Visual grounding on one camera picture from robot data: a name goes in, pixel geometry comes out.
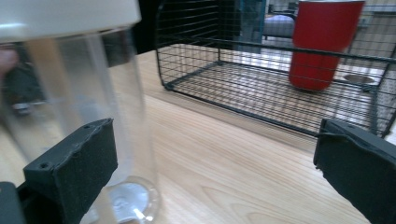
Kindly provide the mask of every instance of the clear plastic cylinder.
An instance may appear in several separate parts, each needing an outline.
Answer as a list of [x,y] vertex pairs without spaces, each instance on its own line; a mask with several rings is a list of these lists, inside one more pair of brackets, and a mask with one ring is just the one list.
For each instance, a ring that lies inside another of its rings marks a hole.
[[4,120],[27,160],[113,118],[119,167],[82,223],[151,222],[159,193],[130,29],[12,46],[20,61],[4,80]]

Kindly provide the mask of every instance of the white lid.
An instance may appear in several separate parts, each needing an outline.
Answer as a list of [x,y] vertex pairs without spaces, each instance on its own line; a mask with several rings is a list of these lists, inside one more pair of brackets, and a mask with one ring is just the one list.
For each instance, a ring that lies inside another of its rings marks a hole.
[[85,34],[139,21],[136,0],[0,0],[0,43]]

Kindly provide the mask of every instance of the light wood surface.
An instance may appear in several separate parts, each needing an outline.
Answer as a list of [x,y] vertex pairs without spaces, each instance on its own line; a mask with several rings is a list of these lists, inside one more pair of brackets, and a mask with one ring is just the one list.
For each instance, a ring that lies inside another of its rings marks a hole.
[[[156,223],[368,223],[313,165],[316,139],[165,91],[138,56],[158,169]],[[0,180],[23,180],[0,130]]]

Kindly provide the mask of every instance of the wire mesh basket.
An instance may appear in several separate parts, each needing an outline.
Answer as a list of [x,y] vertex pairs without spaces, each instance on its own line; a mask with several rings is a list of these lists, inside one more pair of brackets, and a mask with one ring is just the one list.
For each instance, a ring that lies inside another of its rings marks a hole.
[[[337,22],[351,28],[331,34],[350,29],[346,46],[321,49],[309,44],[332,42],[318,40],[335,20],[330,7],[316,10],[318,20],[306,13],[309,1],[272,2],[164,1],[156,37],[164,87],[301,133],[315,135],[322,119],[338,119],[389,134],[396,116],[396,3],[366,1],[356,19]],[[330,24],[314,30],[312,21]]]

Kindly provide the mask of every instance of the red cup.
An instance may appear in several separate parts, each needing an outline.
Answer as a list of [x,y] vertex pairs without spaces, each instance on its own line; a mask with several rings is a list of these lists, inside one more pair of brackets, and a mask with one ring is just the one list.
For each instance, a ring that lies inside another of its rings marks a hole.
[[[300,1],[293,44],[300,49],[342,52],[352,41],[364,1]],[[294,52],[290,83],[322,91],[330,86],[338,57]]]

